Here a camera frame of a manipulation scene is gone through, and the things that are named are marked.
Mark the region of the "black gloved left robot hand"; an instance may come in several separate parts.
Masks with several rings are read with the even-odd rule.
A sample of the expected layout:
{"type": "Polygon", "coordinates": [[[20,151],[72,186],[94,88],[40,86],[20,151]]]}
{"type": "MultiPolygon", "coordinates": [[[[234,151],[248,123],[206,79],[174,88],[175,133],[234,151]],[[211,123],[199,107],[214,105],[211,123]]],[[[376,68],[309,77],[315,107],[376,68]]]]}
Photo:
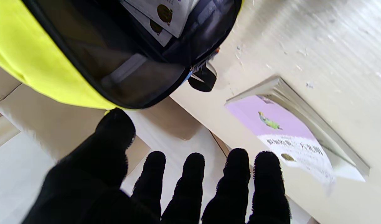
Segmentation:
{"type": "Polygon", "coordinates": [[[151,152],[132,195],[120,186],[128,171],[126,149],[135,126],[120,108],[110,110],[95,132],[47,173],[23,224],[244,224],[251,178],[249,156],[229,152],[214,198],[201,213],[205,159],[190,154],[172,200],[162,212],[166,157],[151,152]]]}

